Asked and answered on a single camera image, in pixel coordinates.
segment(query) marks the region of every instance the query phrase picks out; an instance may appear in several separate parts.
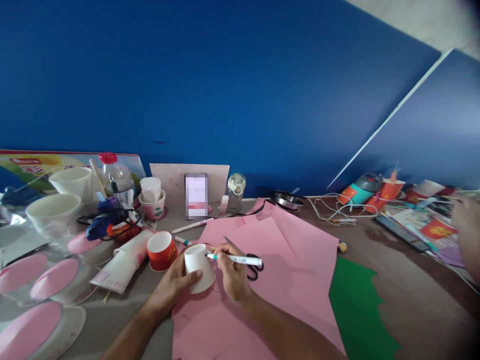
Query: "pink circle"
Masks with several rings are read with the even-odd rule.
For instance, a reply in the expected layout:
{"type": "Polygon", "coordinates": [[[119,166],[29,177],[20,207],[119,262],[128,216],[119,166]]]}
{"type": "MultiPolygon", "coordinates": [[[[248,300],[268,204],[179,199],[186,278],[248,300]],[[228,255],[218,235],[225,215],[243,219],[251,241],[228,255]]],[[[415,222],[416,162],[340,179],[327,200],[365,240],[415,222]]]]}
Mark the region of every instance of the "pink circle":
{"type": "Polygon", "coordinates": [[[70,258],[60,261],[35,281],[30,296],[33,299],[42,300],[59,293],[72,282],[78,270],[79,262],[77,260],[70,258]]]}
{"type": "Polygon", "coordinates": [[[24,360],[47,341],[62,318],[62,305],[45,302],[13,320],[0,333],[0,360],[24,360]]]}
{"type": "Polygon", "coordinates": [[[35,254],[14,262],[0,272],[0,294],[10,293],[37,279],[47,266],[47,257],[35,254]]]}

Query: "person's left hand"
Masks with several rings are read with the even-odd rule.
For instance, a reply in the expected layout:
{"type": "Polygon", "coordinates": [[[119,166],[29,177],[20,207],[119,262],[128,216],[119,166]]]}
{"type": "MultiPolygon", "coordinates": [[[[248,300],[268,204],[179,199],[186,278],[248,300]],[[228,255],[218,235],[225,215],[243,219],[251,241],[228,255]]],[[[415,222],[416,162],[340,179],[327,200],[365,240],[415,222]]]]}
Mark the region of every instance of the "person's left hand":
{"type": "Polygon", "coordinates": [[[202,278],[202,271],[186,274],[185,249],[178,255],[165,273],[156,289],[145,301],[144,310],[155,315],[161,321],[174,307],[189,287],[202,278]]]}

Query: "blue wall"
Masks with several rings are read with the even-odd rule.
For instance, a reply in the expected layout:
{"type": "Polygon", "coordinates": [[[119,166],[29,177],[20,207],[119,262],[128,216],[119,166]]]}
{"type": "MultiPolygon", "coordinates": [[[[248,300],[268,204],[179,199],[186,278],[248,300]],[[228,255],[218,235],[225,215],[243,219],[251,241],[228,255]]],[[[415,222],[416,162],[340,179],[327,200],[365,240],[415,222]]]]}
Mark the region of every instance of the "blue wall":
{"type": "Polygon", "coordinates": [[[480,62],[452,51],[328,189],[360,175],[480,188],[480,62]]]}
{"type": "Polygon", "coordinates": [[[230,164],[247,197],[321,193],[440,55],[340,0],[8,0],[0,51],[0,148],[230,164]]]}

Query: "phone screen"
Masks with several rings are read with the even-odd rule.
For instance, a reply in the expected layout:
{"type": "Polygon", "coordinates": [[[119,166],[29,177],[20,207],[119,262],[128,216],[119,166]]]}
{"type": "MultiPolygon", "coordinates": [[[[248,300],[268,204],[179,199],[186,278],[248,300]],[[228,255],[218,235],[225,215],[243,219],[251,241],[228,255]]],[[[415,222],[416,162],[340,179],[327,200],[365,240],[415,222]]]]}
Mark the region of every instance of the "phone screen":
{"type": "Polygon", "coordinates": [[[185,212],[188,220],[203,220],[209,215],[207,174],[185,174],[185,212]]]}

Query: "red bottle cap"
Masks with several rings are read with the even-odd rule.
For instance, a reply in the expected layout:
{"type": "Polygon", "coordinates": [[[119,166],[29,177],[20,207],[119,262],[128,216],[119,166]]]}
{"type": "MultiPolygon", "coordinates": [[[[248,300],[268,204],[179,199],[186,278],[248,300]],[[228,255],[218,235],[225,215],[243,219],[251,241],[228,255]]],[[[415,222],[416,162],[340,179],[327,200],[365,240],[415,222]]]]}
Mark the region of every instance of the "red bottle cap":
{"type": "Polygon", "coordinates": [[[117,155],[115,155],[114,152],[102,152],[98,157],[104,164],[113,164],[118,161],[117,155]]]}

